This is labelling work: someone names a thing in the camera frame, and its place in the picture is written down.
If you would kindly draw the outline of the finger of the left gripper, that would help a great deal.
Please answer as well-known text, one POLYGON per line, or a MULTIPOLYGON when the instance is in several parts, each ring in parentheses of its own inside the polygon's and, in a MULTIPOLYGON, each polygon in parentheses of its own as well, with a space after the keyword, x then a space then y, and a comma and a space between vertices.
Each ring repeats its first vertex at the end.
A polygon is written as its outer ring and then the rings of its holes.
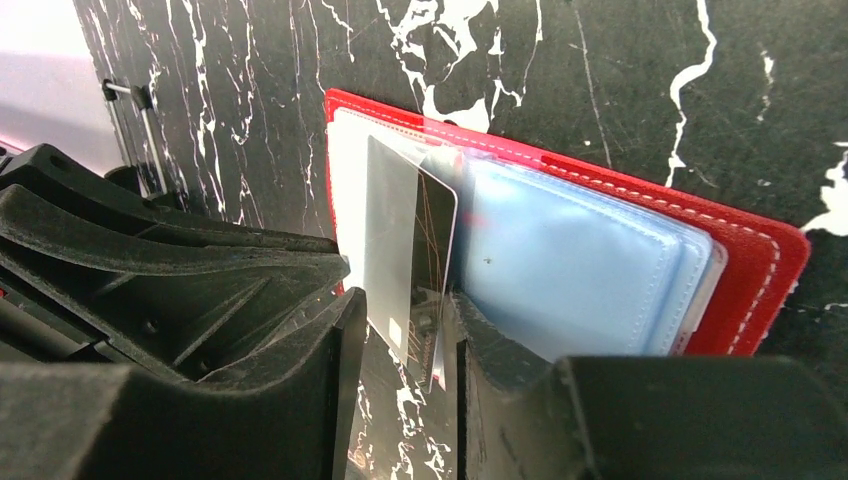
POLYGON ((116 232, 20 185, 1 194, 11 302, 115 362, 197 381, 257 353, 347 273, 334 245, 174 245, 116 232))
POLYGON ((100 177, 49 144, 1 157, 1 187, 20 185, 60 209, 111 231, 181 246, 279 248, 337 254, 323 237, 251 228, 179 210, 170 195, 144 198, 133 167, 100 177))

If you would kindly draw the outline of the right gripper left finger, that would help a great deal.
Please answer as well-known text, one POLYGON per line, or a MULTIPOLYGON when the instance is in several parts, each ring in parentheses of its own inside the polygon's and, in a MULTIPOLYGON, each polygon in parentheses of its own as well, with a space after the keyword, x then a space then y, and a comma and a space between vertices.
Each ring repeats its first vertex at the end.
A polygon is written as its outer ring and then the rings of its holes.
POLYGON ((129 364, 5 363, 5 479, 341 479, 366 333, 353 288, 200 383, 129 364))

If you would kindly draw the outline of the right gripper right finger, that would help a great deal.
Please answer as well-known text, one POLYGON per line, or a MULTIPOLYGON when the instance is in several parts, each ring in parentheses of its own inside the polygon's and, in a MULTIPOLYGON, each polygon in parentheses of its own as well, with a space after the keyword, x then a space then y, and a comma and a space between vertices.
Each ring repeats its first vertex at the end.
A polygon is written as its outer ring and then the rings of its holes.
POLYGON ((847 415, 781 357, 546 361, 464 294, 456 339, 462 479, 843 479, 847 415))

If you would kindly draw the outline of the red card holder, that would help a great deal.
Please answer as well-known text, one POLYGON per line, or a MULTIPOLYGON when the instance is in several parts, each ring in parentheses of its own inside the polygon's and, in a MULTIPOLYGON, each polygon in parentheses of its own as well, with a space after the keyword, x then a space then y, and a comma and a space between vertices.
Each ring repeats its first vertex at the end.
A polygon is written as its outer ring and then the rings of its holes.
POLYGON ((325 97, 346 288, 363 288, 367 140, 457 194, 448 285, 539 356, 750 355, 804 269, 795 227, 343 90, 325 97))

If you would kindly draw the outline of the black credit card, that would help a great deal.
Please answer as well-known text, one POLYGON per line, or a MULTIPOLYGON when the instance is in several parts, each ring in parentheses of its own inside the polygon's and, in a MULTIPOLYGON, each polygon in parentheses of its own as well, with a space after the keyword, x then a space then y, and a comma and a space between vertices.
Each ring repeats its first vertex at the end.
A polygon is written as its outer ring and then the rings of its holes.
POLYGON ((425 391, 431 389, 457 216, 457 194, 433 154, 367 140, 363 287, 371 325, 425 391))

